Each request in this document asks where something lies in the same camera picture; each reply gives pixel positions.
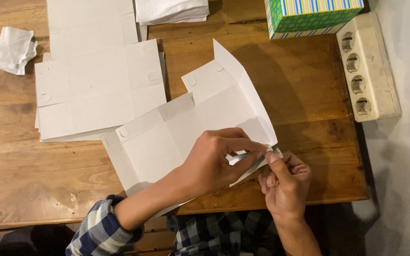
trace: hand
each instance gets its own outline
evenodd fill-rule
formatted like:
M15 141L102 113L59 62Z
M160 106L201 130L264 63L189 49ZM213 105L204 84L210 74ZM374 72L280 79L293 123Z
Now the hand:
M276 224L303 220L311 169L291 152L284 158L269 151L265 158L271 171L259 174L265 202Z
M266 149L264 144L251 141L241 128L205 131L196 140L185 162L168 176L175 181L172 185L182 187L182 194L186 196L182 199L187 201L235 183ZM226 155L235 155L242 150L251 153L230 165Z

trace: checkered sleeve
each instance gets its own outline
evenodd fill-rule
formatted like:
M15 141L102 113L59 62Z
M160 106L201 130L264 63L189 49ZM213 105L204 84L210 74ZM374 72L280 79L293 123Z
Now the checkered sleeve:
M124 230L113 211L113 206L122 200L120 195L109 195L98 201L66 248L66 256L109 256L139 241L144 227Z

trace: person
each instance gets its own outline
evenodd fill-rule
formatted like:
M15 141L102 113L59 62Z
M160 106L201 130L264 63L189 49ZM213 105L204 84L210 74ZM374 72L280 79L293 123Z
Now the person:
M242 150L249 154L229 165L226 155ZM109 195L97 202L66 255L106 256L128 249L142 238L143 224L156 213L229 187L263 154L271 171L259 174L259 183L271 216L263 211L169 216L168 227L177 233L170 255L321 255L304 219L309 166L290 152L280 158L266 150L241 128L203 132L185 162L159 181L124 200ZM276 247L279 239L283 248Z

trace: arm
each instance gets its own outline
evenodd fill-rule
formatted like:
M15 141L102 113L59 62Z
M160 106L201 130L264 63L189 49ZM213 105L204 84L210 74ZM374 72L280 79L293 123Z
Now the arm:
M124 200L111 195L97 202L67 247L66 255L107 256L122 251L142 237L146 220L165 208L228 187L266 149L251 141L241 128L203 132L185 162L159 181ZM242 150L251 153L229 165L225 156Z
M267 152L266 159L272 172L260 174L259 182L284 250L290 256L322 255L304 219L311 169L290 152L282 159Z

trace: power strip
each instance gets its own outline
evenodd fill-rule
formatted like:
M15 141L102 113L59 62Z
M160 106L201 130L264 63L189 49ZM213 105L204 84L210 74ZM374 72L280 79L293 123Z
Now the power strip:
M384 39L375 13L350 20L337 34L357 122L401 115Z

